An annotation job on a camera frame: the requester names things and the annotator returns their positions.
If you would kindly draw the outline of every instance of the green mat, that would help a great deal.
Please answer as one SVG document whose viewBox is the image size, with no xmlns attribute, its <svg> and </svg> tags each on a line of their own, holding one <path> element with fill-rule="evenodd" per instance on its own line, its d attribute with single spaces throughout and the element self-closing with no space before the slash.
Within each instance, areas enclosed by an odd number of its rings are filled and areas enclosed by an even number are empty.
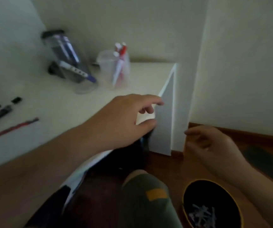
<svg viewBox="0 0 273 228">
<path fill-rule="evenodd" d="M 272 154 L 268 153 L 266 150 L 257 146 L 249 146 L 242 153 L 250 164 L 261 170 L 266 175 L 273 178 Z"/>
</svg>

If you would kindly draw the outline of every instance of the white wall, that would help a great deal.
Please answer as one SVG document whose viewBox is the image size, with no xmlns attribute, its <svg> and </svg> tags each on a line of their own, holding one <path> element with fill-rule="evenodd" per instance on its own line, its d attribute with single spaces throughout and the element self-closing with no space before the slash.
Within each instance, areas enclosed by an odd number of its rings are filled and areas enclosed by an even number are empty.
<svg viewBox="0 0 273 228">
<path fill-rule="evenodd" d="M 46 75 L 45 30 L 30 0 L 0 0 L 0 103 L 9 103 L 25 88 L 25 77 Z"/>
<path fill-rule="evenodd" d="M 210 0 L 191 122 L 273 135 L 273 0 Z"/>
<path fill-rule="evenodd" d="M 172 149 L 183 150 L 207 0 L 33 0 L 48 29 L 64 29 L 83 56 L 126 42 L 134 61 L 180 62 Z"/>
</svg>

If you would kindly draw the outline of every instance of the shorts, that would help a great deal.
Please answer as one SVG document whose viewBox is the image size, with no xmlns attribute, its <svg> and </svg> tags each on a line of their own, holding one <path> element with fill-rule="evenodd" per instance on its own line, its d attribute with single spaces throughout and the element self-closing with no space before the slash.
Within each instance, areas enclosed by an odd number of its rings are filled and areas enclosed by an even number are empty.
<svg viewBox="0 0 273 228">
<path fill-rule="evenodd" d="M 122 188 L 118 228 L 182 228 L 169 198 L 168 187 L 155 176 L 142 173 Z"/>
</svg>

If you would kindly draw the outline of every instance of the orange patch on shorts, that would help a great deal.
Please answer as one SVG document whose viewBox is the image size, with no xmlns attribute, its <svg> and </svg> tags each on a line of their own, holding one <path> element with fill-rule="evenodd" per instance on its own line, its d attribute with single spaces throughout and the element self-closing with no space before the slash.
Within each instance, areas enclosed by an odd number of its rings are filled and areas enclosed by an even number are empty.
<svg viewBox="0 0 273 228">
<path fill-rule="evenodd" d="M 165 189 L 156 188 L 146 192 L 148 200 L 151 202 L 156 199 L 166 199 L 168 198 Z"/>
</svg>

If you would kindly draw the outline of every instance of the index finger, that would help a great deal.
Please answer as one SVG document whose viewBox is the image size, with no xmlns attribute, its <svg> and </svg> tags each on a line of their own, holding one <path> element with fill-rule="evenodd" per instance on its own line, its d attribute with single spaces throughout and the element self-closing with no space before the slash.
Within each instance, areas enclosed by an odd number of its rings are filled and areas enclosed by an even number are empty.
<svg viewBox="0 0 273 228">
<path fill-rule="evenodd" d="M 204 137 L 214 140 L 219 138 L 223 133 L 212 126 L 196 126 L 185 131 L 186 135 L 203 135 Z"/>
<path fill-rule="evenodd" d="M 156 95 L 150 95 L 150 94 L 142 95 L 142 97 L 139 100 L 140 108 L 145 108 L 145 107 L 151 106 L 152 104 L 164 105 L 164 102 L 161 97 Z"/>
</svg>

